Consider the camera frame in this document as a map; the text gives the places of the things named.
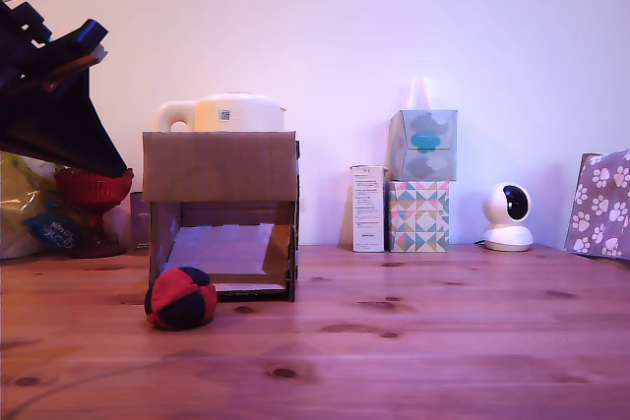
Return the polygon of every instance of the cardboard box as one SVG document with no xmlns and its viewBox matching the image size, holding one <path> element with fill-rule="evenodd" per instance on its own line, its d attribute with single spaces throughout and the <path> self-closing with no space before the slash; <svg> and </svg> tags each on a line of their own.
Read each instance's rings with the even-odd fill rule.
<svg viewBox="0 0 630 420">
<path fill-rule="evenodd" d="M 149 249 L 151 204 L 142 200 L 142 192 L 129 195 L 131 208 L 131 248 L 134 251 Z"/>
<path fill-rule="evenodd" d="M 390 120 L 388 181 L 454 181 L 457 110 L 400 110 Z"/>
<path fill-rule="evenodd" d="M 150 283 L 204 270 L 220 300 L 295 300 L 299 148 L 294 132 L 146 132 Z"/>
<path fill-rule="evenodd" d="M 449 183 L 398 182 L 388 186 L 390 241 L 394 253 L 449 250 Z"/>
<path fill-rule="evenodd" d="M 356 252 L 385 251 L 385 169 L 353 166 L 352 249 Z"/>
</svg>

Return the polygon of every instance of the plastic bag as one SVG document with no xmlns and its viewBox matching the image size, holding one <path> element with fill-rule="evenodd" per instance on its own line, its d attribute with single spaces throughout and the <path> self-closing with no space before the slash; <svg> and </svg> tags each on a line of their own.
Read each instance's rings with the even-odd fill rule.
<svg viewBox="0 0 630 420">
<path fill-rule="evenodd" d="M 55 165 L 0 152 L 0 259 L 81 243 L 86 217 L 64 206 Z"/>
</svg>

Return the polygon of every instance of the kettle handle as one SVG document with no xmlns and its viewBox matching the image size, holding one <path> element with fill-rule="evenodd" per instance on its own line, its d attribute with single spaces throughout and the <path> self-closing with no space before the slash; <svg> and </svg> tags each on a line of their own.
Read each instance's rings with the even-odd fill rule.
<svg viewBox="0 0 630 420">
<path fill-rule="evenodd" d="M 162 105 L 154 119 L 154 130 L 170 132 L 174 123 L 184 122 L 189 131 L 195 130 L 195 100 L 173 100 Z"/>
</svg>

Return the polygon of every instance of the purple bag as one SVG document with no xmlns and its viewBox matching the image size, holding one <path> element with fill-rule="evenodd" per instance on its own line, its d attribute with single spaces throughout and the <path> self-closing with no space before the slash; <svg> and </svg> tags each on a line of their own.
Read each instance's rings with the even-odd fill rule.
<svg viewBox="0 0 630 420">
<path fill-rule="evenodd" d="M 630 260 L 630 150 L 591 156 L 575 193 L 564 249 Z"/>
</svg>

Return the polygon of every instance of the red and black ball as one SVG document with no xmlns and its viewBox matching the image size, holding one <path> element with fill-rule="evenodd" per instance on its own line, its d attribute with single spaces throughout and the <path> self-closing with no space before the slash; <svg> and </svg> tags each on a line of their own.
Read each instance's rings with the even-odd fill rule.
<svg viewBox="0 0 630 420">
<path fill-rule="evenodd" d="M 145 296 L 150 324 L 160 329 L 190 330 L 212 321 L 217 290 L 196 268 L 176 268 L 159 275 Z"/>
</svg>

